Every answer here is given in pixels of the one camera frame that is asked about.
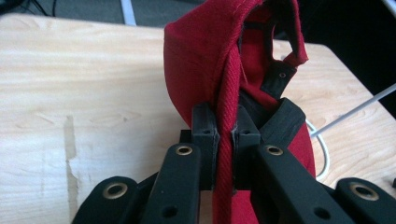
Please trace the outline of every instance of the red cloth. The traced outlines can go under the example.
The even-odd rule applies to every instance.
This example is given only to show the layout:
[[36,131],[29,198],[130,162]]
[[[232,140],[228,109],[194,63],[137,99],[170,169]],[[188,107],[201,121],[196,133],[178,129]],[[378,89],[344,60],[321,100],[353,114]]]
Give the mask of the red cloth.
[[[240,90],[268,110],[276,99],[260,90],[272,58],[272,45],[262,32],[246,30],[244,21],[268,23],[282,17],[282,4],[291,5],[286,16],[293,52],[284,60],[298,66],[307,60],[296,0],[207,0],[165,27],[164,72],[169,95],[181,117],[191,126],[192,108],[209,102],[217,116],[220,134],[217,182],[213,194],[214,223],[257,223],[249,191],[233,196],[231,130],[235,124]],[[315,164],[306,126],[290,144],[290,151],[313,175]]]

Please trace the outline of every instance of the white cable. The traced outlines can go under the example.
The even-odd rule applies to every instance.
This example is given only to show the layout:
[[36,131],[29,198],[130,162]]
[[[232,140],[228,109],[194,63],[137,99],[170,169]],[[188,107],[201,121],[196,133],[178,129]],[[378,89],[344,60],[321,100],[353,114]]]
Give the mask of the white cable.
[[[308,125],[309,130],[311,131],[310,133],[314,133],[317,130],[315,128],[315,126],[311,122],[309,122],[308,119],[306,119],[305,122]],[[324,142],[324,139],[321,136],[321,134],[316,135],[316,138],[318,139],[318,141],[320,143],[320,146],[321,146],[322,152],[323,152],[323,157],[324,157],[323,168],[317,175],[317,180],[321,180],[327,173],[329,173],[330,155],[329,155],[329,149],[327,148],[326,143]]]
[[121,7],[125,25],[136,26],[131,0],[121,0]]
[[330,129],[331,127],[333,127],[334,125],[338,124],[339,122],[343,121],[344,119],[349,118],[351,115],[353,115],[354,113],[362,110],[364,107],[366,107],[367,105],[370,105],[380,99],[382,99],[383,97],[391,94],[393,91],[396,91],[396,83],[391,85],[390,87],[386,88],[385,90],[381,91],[379,94],[373,96],[373,98],[369,99],[368,101],[364,102],[361,105],[356,106],[355,108],[353,108],[351,111],[347,112],[345,115],[341,116],[340,118],[332,121],[331,123],[329,123],[328,125],[324,126],[323,128],[312,132],[311,138],[316,137],[317,135],[325,132],[326,130]]

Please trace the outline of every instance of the wooden table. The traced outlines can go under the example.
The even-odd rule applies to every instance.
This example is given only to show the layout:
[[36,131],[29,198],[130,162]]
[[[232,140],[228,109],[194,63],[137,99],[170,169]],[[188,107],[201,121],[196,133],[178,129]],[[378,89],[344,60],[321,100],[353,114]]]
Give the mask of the wooden table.
[[[307,45],[284,95],[317,128],[372,95],[326,47]],[[275,42],[276,57],[290,52]],[[163,78],[163,30],[25,15],[0,19],[0,222],[67,223],[100,181],[141,181],[186,129]],[[396,197],[396,121],[380,105],[323,134],[323,183],[346,176]],[[318,170],[323,164],[313,141]],[[210,222],[210,192],[201,222]]]

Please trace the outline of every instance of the gray carpet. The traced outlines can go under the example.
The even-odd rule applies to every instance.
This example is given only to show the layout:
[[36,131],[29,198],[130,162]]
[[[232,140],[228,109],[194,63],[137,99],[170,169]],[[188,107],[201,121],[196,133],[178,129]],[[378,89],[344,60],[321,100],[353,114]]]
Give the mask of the gray carpet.
[[[52,15],[54,0],[36,0]],[[139,26],[164,27],[197,7],[204,0],[132,0],[134,18]],[[31,0],[9,12],[43,15]],[[120,0],[57,0],[55,15],[81,21],[124,23]]]

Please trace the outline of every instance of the metal grommet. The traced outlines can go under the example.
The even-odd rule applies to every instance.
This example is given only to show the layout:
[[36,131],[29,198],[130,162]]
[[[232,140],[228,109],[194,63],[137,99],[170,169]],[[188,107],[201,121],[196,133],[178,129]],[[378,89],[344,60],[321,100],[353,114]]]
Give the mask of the metal grommet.
[[280,149],[279,147],[268,146],[266,147],[266,150],[269,154],[274,156],[280,156],[283,154],[283,150]]
[[191,147],[186,147],[186,146],[180,146],[176,149],[176,154],[179,156],[187,156],[192,153],[192,148]]
[[349,186],[350,190],[357,195],[358,197],[367,200],[367,201],[376,201],[379,199],[378,194],[375,192],[375,190],[370,189],[369,187],[357,183],[357,182],[352,182],[350,183]]
[[128,186],[121,182],[108,184],[103,190],[103,197],[109,200],[118,199],[126,193]]

